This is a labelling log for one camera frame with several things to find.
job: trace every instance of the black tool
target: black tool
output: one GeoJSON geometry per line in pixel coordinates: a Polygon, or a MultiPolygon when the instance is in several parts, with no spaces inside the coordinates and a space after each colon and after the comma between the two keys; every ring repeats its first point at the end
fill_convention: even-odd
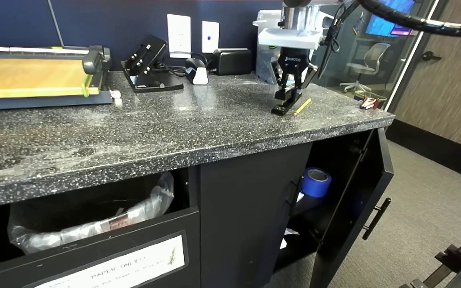
{"type": "Polygon", "coordinates": [[[90,75],[109,70],[112,63],[111,60],[109,47],[90,46],[88,54],[84,55],[84,70],[90,75]]]}
{"type": "Polygon", "coordinates": [[[249,47],[221,47],[215,51],[218,75],[239,75],[252,71],[249,47]]]}
{"type": "Polygon", "coordinates": [[[281,100],[277,107],[273,108],[273,113],[285,115],[295,102],[301,97],[303,87],[308,81],[313,79],[313,65],[309,65],[309,51],[308,49],[295,49],[284,47],[277,62],[273,62],[274,73],[279,83],[279,91],[276,92],[276,99],[281,100]],[[311,76],[303,81],[303,71],[309,68],[311,76]],[[295,78],[295,84],[289,87],[290,75],[295,78]]]}
{"type": "Polygon", "coordinates": [[[434,51],[425,51],[421,59],[423,60],[441,60],[442,57],[437,55],[434,51]]]}
{"type": "Polygon", "coordinates": [[[122,62],[124,71],[135,91],[183,89],[180,78],[169,68],[159,67],[167,41],[149,35],[130,59],[122,62]]]}

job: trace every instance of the countertop edge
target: countertop edge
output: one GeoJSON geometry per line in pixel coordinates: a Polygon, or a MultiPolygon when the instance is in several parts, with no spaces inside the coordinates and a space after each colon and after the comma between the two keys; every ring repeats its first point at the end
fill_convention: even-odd
{"type": "Polygon", "coordinates": [[[36,177],[29,180],[20,180],[13,183],[0,185],[0,204],[16,203],[23,199],[47,196],[47,195],[56,195],[64,193],[69,190],[79,190],[95,185],[103,185],[108,182],[117,182],[133,177],[141,177],[148,174],[157,174],[162,171],[170,169],[180,169],[252,153],[261,153],[268,150],[292,147],[298,143],[308,143],[314,140],[322,140],[329,137],[345,135],[345,134],[354,134],[367,129],[378,129],[386,127],[394,121],[394,115],[381,119],[372,119],[372,121],[362,121],[359,124],[341,124],[341,126],[332,126],[329,129],[317,129],[317,131],[300,131],[289,135],[277,135],[277,137],[268,137],[260,139],[253,142],[241,142],[234,145],[218,145],[218,147],[209,147],[209,148],[199,148],[199,150],[183,150],[180,153],[170,153],[170,155],[161,155],[148,159],[136,159],[136,161],[125,161],[125,163],[116,163],[109,166],[96,166],[90,169],[80,169],[80,171],[71,171],[64,174],[53,174],[45,177],[36,177]],[[146,171],[144,172],[133,172],[130,166],[140,164],[146,171]],[[66,179],[84,179],[84,182],[79,182],[72,187],[66,185],[66,179]],[[48,190],[47,193],[37,193],[37,195],[28,195],[29,190],[48,190]]]}

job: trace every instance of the cable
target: cable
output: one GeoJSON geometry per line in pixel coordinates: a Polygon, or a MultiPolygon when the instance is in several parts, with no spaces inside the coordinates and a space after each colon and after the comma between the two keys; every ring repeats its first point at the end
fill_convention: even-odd
{"type": "MultiPolygon", "coordinates": [[[[199,59],[204,60],[204,63],[209,67],[209,59],[205,57],[204,52],[188,52],[188,51],[170,51],[170,54],[189,54],[189,55],[197,55],[199,59]]],[[[159,67],[167,68],[177,76],[186,76],[186,67],[185,65],[170,65],[165,62],[165,59],[170,57],[169,54],[164,54],[159,60],[159,67]]]]}
{"type": "Polygon", "coordinates": [[[370,12],[385,17],[391,22],[396,22],[399,25],[415,28],[415,30],[423,30],[429,33],[437,33],[437,35],[449,35],[449,36],[461,36],[461,23],[460,22],[444,22],[444,20],[436,20],[436,19],[425,19],[425,17],[417,17],[410,14],[399,12],[378,0],[356,0],[359,1],[365,9],[370,12]]]}
{"type": "Polygon", "coordinates": [[[325,73],[332,52],[338,52],[341,49],[340,41],[338,41],[340,33],[341,33],[341,25],[343,25],[345,19],[357,9],[357,6],[359,6],[357,1],[351,3],[348,7],[343,3],[337,9],[337,12],[333,15],[333,23],[330,25],[330,28],[327,31],[327,38],[324,41],[324,44],[327,44],[327,49],[325,49],[324,59],[321,62],[321,68],[317,68],[316,78],[321,78],[325,73]]]}

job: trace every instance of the black base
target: black base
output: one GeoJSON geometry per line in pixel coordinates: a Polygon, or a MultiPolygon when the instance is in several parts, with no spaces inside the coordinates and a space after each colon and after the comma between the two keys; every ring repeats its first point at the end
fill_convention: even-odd
{"type": "Polygon", "coordinates": [[[273,113],[276,115],[285,115],[292,110],[292,107],[297,103],[297,100],[301,97],[301,94],[295,94],[295,89],[289,91],[290,95],[287,100],[279,103],[277,107],[273,108],[273,113]]]}
{"type": "Polygon", "coordinates": [[[461,143],[394,119],[388,137],[461,174],[461,143]]]}
{"type": "Polygon", "coordinates": [[[55,97],[7,97],[0,99],[0,110],[36,108],[36,107],[76,107],[76,105],[104,105],[112,103],[109,91],[95,95],[55,95],[55,97]]]}
{"type": "Polygon", "coordinates": [[[125,60],[120,62],[125,78],[130,81],[133,91],[172,91],[183,89],[185,84],[180,81],[180,76],[170,73],[169,70],[151,70],[148,75],[132,75],[128,68],[125,68],[125,60]]]}

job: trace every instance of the granite countertop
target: granite countertop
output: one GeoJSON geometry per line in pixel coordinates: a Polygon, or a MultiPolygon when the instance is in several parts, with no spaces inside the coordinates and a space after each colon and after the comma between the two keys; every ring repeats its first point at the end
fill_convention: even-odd
{"type": "Polygon", "coordinates": [[[185,167],[393,123],[383,110],[321,86],[300,115],[273,115],[276,84],[253,75],[210,76],[209,86],[133,92],[111,73],[122,107],[0,111],[0,204],[185,167]]]}

